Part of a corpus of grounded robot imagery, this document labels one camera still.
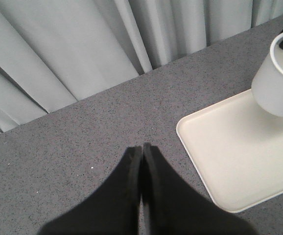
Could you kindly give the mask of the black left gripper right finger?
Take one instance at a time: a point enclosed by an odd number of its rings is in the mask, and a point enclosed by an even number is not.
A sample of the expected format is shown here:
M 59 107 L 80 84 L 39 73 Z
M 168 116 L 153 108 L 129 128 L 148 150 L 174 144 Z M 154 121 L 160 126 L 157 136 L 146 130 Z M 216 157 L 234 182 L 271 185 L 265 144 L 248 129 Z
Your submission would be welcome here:
M 143 146 L 142 200 L 150 235 L 255 235 L 256 230 L 208 201 L 177 174 L 159 148 Z

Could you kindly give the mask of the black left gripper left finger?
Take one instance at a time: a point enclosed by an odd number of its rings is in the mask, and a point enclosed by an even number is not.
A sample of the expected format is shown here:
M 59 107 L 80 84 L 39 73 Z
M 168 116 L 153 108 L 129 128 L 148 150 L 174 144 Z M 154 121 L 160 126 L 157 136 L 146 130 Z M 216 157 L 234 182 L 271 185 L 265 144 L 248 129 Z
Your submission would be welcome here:
M 136 235 L 142 148 L 129 147 L 119 164 L 86 200 L 45 224 L 41 235 Z

